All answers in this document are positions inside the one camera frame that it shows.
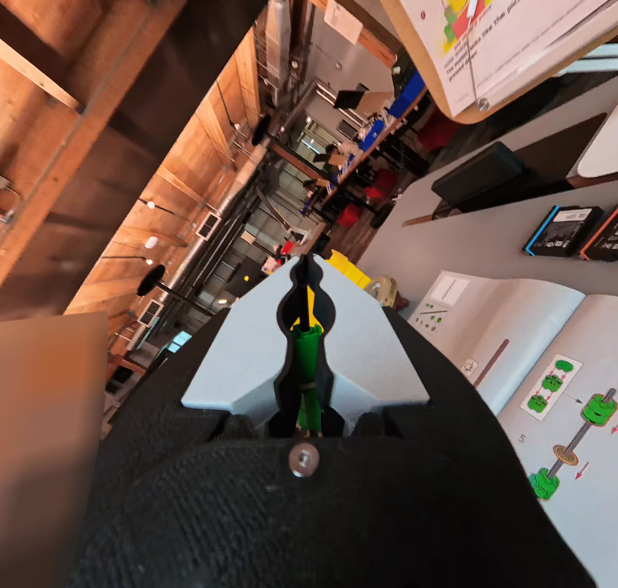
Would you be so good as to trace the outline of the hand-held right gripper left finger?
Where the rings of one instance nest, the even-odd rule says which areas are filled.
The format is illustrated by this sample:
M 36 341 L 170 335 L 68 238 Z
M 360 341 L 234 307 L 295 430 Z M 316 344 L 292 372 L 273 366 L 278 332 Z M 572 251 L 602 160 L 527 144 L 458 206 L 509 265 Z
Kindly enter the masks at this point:
M 276 380 L 290 364 L 301 261 L 292 257 L 226 310 L 181 398 L 183 407 L 245 416 L 258 427 L 280 410 Z

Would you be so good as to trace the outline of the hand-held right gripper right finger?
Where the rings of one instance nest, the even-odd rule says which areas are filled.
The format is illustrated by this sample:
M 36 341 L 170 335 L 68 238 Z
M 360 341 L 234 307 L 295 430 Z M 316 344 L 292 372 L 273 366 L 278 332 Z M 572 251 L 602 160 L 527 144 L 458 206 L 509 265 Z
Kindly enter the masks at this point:
M 379 302 L 321 257 L 313 260 L 322 272 L 319 287 L 334 305 L 324 335 L 334 377 L 329 406 L 356 425 L 386 407 L 426 405 L 429 394 Z

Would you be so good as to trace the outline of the large green cylinder brick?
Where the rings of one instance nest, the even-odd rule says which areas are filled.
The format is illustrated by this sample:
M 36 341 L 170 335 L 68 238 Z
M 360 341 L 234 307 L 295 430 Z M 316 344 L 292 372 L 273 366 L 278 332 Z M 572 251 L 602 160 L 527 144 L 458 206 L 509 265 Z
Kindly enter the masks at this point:
M 323 329 L 315 324 L 309 330 L 300 329 L 300 324 L 291 329 L 293 342 L 292 370 L 301 385 L 313 383 L 316 375 L 318 346 Z

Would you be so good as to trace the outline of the toy bamboo stalk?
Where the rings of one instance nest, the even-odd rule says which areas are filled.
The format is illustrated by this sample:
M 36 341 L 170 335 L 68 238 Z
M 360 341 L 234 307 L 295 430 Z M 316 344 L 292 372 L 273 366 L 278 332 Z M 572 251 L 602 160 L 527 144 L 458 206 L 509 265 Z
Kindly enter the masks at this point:
M 297 301 L 298 301 L 298 322 L 294 324 L 291 329 L 300 324 L 300 329 L 303 331 L 309 330 L 309 314 L 308 314 L 308 267 L 306 261 L 302 261 L 297 266 Z M 316 382 L 308 385 L 301 385 L 292 370 L 292 379 L 297 384 L 300 394 L 300 404 L 297 416 L 297 429 L 302 433 L 304 437 L 321 437 L 322 436 L 322 424 L 321 414 L 322 410 L 318 401 L 318 393 L 316 389 Z

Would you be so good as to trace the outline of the curved desk lamp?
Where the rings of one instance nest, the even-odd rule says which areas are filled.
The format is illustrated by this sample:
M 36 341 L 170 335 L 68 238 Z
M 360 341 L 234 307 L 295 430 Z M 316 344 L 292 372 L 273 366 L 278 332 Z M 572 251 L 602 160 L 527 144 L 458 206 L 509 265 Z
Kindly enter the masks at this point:
M 262 204 L 267 207 L 268 211 L 272 214 L 274 219 L 280 224 L 282 229 L 284 229 L 288 237 L 290 237 L 295 243 L 301 243 L 305 238 L 305 234 L 299 232 L 298 229 L 296 229 L 288 221 L 286 221 L 284 217 L 279 213 L 279 211 L 277 211 L 274 206 L 268 201 L 267 197 L 258 187 L 255 188 L 255 193 L 257 194 L 260 202 L 262 202 Z

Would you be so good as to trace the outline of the black desk device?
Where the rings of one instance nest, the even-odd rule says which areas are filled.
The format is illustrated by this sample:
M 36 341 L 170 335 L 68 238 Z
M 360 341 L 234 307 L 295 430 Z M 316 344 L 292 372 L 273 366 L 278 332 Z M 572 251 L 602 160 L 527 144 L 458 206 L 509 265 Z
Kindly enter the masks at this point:
M 437 179 L 431 190 L 461 213 L 525 199 L 543 181 L 509 147 L 496 142 Z

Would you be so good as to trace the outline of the round tan toy pot base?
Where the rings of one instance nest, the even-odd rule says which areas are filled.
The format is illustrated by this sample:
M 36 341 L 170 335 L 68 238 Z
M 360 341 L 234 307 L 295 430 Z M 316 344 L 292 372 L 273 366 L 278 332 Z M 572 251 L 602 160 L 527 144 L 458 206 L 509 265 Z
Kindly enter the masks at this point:
M 397 312 L 406 309 L 410 304 L 409 300 L 400 294 L 395 279 L 389 275 L 382 275 L 371 280 L 364 291 L 377 300 L 382 307 L 392 308 Z

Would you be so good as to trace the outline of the white ceiling vent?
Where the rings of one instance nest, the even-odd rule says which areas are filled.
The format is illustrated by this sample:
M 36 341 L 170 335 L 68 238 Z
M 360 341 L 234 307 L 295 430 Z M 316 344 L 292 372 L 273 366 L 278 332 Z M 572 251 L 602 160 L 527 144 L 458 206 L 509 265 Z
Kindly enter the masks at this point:
M 221 219 L 222 218 L 218 213 L 208 211 L 203 221 L 195 229 L 196 236 L 202 240 L 208 241 L 219 226 Z
M 159 314 L 163 308 L 164 303 L 157 299 L 151 299 L 143 312 L 137 318 L 137 323 L 144 328 L 151 327 L 159 318 Z

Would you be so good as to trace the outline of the black floor lamp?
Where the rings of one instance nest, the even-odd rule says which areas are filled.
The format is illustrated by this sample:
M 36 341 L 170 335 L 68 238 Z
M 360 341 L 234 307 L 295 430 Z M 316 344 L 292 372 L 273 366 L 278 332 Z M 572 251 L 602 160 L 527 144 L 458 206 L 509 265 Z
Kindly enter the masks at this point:
M 202 313 L 209 314 L 214 316 L 215 314 L 211 312 L 205 306 L 202 306 L 197 301 L 190 300 L 178 294 L 178 292 L 174 291 L 172 288 L 168 287 L 163 283 L 163 278 L 166 274 L 166 266 L 163 264 L 158 264 L 154 266 L 142 279 L 141 283 L 136 289 L 137 297 L 145 297 L 153 290 L 158 289 L 165 292 L 167 295 L 172 296 L 172 298 L 177 301 L 181 301 L 186 305 L 191 306 L 194 309 L 201 311 Z

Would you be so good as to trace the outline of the building instruction booklet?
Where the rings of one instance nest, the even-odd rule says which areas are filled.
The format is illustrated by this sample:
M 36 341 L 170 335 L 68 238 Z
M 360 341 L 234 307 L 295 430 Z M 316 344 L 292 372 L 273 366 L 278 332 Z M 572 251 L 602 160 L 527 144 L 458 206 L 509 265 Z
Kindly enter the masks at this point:
M 498 418 L 596 586 L 617 587 L 617 297 L 442 271 L 407 321 Z

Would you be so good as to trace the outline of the blue plastic bin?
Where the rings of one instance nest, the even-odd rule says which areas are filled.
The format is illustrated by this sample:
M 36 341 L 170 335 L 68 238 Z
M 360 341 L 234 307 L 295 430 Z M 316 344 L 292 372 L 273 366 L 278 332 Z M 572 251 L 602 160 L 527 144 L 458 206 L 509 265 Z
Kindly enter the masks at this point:
M 371 127 L 363 134 L 361 141 L 358 143 L 361 152 L 367 152 L 382 134 L 385 128 L 385 123 L 382 119 L 376 119 Z
M 420 73 L 416 71 L 407 82 L 404 89 L 399 94 L 398 98 L 395 99 L 393 104 L 388 109 L 388 114 L 395 118 L 401 118 L 409 107 L 413 105 L 419 95 L 422 94 L 426 89 L 424 80 L 422 79 Z

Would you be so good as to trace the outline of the black battery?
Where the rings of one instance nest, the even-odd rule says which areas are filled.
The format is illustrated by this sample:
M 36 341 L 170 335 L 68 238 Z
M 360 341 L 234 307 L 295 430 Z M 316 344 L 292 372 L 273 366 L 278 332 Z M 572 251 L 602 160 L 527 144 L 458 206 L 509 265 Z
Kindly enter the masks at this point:
M 521 252 L 530 257 L 571 258 L 591 230 L 598 225 L 604 210 L 599 206 L 553 206 Z
M 578 255 L 584 261 L 617 262 L 617 207 L 604 219 Z

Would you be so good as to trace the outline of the white tray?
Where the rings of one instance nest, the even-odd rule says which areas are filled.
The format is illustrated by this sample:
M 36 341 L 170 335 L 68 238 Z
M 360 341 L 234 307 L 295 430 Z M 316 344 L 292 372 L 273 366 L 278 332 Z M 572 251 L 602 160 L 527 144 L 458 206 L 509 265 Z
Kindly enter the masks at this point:
M 617 108 L 607 117 L 582 155 L 576 173 L 584 179 L 617 173 Z

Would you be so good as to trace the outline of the white paper notice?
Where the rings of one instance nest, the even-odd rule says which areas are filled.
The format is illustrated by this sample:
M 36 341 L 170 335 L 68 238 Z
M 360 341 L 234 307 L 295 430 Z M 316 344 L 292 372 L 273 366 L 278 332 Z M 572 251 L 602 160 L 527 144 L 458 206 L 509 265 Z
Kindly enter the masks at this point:
M 363 24 L 335 0 L 327 0 L 324 22 L 349 43 L 357 44 L 363 31 Z

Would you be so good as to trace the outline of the silver ventilation duct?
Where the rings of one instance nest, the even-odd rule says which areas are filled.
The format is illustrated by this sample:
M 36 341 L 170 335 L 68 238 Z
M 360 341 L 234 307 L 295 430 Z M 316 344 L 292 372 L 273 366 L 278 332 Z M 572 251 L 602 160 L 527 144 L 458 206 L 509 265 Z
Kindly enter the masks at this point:
M 189 314 L 196 313 L 201 324 L 214 315 L 199 298 L 200 293 L 260 204 L 257 191 L 265 182 L 267 158 L 267 144 L 254 147 L 223 201 L 218 225 L 210 230 L 207 238 L 198 234 L 178 269 L 160 280 L 164 287 L 153 288 L 153 302 L 158 310 L 149 326 L 140 324 L 135 330 L 125 348 L 127 353 L 140 349 L 144 341 L 154 342 L 165 332 L 172 331 L 174 324 L 184 323 Z

